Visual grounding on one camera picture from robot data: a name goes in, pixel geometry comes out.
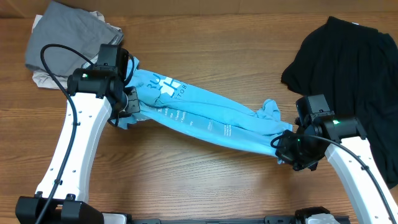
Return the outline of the light blue t-shirt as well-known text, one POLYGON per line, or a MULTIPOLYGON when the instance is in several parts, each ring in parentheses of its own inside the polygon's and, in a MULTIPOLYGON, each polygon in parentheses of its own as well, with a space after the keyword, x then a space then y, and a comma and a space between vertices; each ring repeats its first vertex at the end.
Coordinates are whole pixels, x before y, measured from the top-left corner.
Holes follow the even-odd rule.
POLYGON ((182 134, 219 146, 275 156, 271 141, 293 129, 282 121, 274 100, 253 111, 216 93, 139 68, 128 61, 129 87, 136 89, 140 111, 117 121, 118 127, 154 120, 182 134))

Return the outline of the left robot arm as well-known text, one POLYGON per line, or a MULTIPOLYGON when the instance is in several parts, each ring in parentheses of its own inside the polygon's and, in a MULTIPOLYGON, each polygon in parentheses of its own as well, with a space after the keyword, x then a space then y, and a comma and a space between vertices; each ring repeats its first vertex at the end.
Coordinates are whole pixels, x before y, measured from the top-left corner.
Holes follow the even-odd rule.
POLYGON ((101 212, 89 205, 90 174, 106 123, 140 111, 129 87, 132 55, 120 45, 102 44, 96 63, 76 69, 62 90, 67 112, 52 161, 34 196, 19 197, 16 217, 30 223, 132 223, 130 214, 101 212))

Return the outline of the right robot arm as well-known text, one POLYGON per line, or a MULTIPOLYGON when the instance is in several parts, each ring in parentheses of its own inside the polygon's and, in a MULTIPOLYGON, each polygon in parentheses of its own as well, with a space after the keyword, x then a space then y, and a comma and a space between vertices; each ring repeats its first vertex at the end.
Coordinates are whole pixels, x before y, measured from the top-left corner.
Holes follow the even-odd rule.
POLYGON ((279 160, 293 170, 332 165, 360 223, 397 223, 397 204, 374 161, 367 134, 355 116, 337 116, 323 95, 297 100, 298 130, 271 141, 279 160))

